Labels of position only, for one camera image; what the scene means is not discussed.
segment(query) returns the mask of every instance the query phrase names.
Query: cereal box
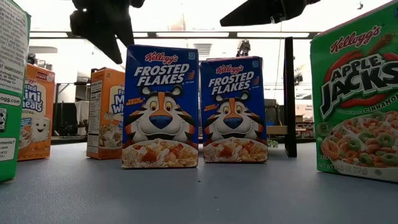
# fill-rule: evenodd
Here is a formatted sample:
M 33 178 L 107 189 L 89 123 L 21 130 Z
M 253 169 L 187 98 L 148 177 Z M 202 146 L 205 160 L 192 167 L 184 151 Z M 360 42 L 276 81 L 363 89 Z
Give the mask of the cereal box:
M 91 74 L 87 156 L 118 159 L 122 154 L 124 72 L 104 68 Z
M 398 182 L 398 2 L 311 44 L 318 170 Z
M 15 177 L 30 15 L 0 0 L 0 182 Z
M 200 73 L 205 162 L 265 162 L 262 58 L 207 60 Z
M 123 168 L 198 164 L 198 50 L 127 48 Z
M 18 161 L 50 157 L 54 86 L 53 72 L 26 66 Z

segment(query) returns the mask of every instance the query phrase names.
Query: gray table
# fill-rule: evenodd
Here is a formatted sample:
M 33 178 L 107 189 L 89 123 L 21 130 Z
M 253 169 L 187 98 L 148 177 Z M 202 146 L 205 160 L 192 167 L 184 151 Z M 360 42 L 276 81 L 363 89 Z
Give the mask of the gray table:
M 18 163 L 0 223 L 398 223 L 397 184 L 317 172 L 314 143 L 297 159 L 273 149 L 267 164 L 156 170 L 87 159 L 85 146 Z

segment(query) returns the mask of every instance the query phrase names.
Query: tony the tiger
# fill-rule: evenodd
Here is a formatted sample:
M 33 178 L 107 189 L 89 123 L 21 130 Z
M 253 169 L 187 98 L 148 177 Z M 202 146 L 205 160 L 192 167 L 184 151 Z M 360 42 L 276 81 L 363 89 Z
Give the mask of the tony the tiger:
M 261 141 L 264 121 L 245 106 L 244 102 L 249 98 L 248 91 L 243 91 L 240 97 L 234 98 L 216 96 L 216 101 L 220 106 L 217 112 L 206 120 L 205 145 L 230 137 Z
M 180 85 L 175 85 L 171 91 L 151 91 L 146 86 L 141 88 L 140 92 L 146 96 L 146 101 L 124 122 L 128 136 L 124 147 L 161 138 L 183 142 L 197 148 L 197 144 L 192 142 L 195 120 L 177 103 L 177 98 L 183 95 Z

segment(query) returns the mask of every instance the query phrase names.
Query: green cereal box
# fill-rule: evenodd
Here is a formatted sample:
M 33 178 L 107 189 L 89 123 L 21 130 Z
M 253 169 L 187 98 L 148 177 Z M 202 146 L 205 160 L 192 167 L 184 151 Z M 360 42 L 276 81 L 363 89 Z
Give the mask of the green cereal box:
M 320 171 L 398 182 L 398 2 L 311 44 Z
M 15 177 L 30 15 L 0 0 L 0 182 Z

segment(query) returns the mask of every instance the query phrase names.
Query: tiger nose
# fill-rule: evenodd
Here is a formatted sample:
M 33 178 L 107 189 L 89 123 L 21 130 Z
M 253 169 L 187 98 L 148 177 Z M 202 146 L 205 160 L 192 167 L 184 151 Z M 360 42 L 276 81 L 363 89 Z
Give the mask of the tiger nose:
M 242 121 L 243 121 L 242 118 L 227 118 L 224 120 L 224 123 L 228 127 L 235 129 L 235 128 L 239 127 L 239 125 L 241 125 Z
M 173 118 L 170 116 L 153 116 L 149 118 L 149 121 L 159 129 L 165 128 L 167 125 L 169 125 L 172 122 Z

